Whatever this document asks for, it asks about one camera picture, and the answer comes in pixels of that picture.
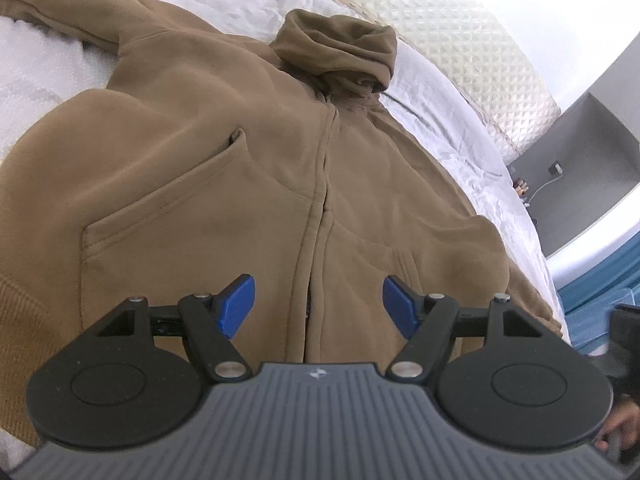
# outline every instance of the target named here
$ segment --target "gray gripper base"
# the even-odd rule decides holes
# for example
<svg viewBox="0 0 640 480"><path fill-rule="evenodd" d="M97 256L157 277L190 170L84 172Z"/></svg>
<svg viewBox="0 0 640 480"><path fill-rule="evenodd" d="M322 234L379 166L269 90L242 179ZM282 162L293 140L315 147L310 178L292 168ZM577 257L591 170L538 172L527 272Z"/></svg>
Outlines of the gray gripper base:
<svg viewBox="0 0 640 480"><path fill-rule="evenodd" d="M15 480L617 480L592 446L495 449L447 422L418 386L371 364L265 364L213 388L173 433L119 452L46 443Z"/></svg>

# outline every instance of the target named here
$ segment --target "white comforter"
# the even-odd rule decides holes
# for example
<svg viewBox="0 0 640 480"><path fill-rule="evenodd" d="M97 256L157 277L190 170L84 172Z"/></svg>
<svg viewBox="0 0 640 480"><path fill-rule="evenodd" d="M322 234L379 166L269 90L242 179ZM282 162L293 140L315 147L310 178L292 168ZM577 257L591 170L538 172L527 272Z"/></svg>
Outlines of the white comforter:
<svg viewBox="0 0 640 480"><path fill-rule="evenodd" d="M271 41L284 15L301 7L349 14L331 0L164 0L190 10L222 32ZM0 18L0 160L45 113L88 88L103 88L115 58L48 28ZM498 228L508 253L553 307L568 336L562 309L529 216L511 187L502 157L475 112L454 86L404 43L382 102L449 171L478 214ZM8 447L0 465L20 458Z"/></svg>

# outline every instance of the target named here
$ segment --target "metal pin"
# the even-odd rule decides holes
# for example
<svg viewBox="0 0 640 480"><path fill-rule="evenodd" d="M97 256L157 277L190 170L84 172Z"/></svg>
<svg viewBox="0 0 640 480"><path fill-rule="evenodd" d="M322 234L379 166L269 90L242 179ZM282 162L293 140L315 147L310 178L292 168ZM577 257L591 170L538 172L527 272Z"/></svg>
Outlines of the metal pin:
<svg viewBox="0 0 640 480"><path fill-rule="evenodd" d="M223 379L237 379L246 373L246 366L238 361L222 361L216 365L214 372Z"/></svg>
<svg viewBox="0 0 640 480"><path fill-rule="evenodd" d="M391 367L391 373L403 379L413 379L420 376L423 371L424 369L413 361L398 361Z"/></svg>

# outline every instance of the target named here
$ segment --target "cable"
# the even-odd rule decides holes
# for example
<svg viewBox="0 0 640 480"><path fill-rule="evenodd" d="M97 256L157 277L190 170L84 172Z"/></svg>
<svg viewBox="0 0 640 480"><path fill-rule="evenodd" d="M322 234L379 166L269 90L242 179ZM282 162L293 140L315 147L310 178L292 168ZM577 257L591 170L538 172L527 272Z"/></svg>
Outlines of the cable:
<svg viewBox="0 0 640 480"><path fill-rule="evenodd" d="M540 186L537 190L533 192L533 195L531 195L531 197L526 202L524 202L524 207L529 207L531 205L531 201L538 194L538 192L545 189L545 187L548 186L549 184L553 184L554 182L560 180L561 178L562 178L562 173L556 176L555 178L552 178L549 182L545 182L542 186Z"/></svg>

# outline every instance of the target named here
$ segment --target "blue fabric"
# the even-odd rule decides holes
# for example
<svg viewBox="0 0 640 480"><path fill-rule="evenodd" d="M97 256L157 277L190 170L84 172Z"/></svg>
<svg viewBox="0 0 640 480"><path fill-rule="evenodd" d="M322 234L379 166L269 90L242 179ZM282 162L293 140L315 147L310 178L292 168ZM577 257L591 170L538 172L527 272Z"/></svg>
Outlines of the blue fabric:
<svg viewBox="0 0 640 480"><path fill-rule="evenodd" d="M558 290L565 313L622 288L640 298L640 233L580 278Z"/></svg>
<svg viewBox="0 0 640 480"><path fill-rule="evenodd" d="M578 352L588 354L606 342L609 314L619 304L635 304L630 288L610 290L566 315L571 343Z"/></svg>

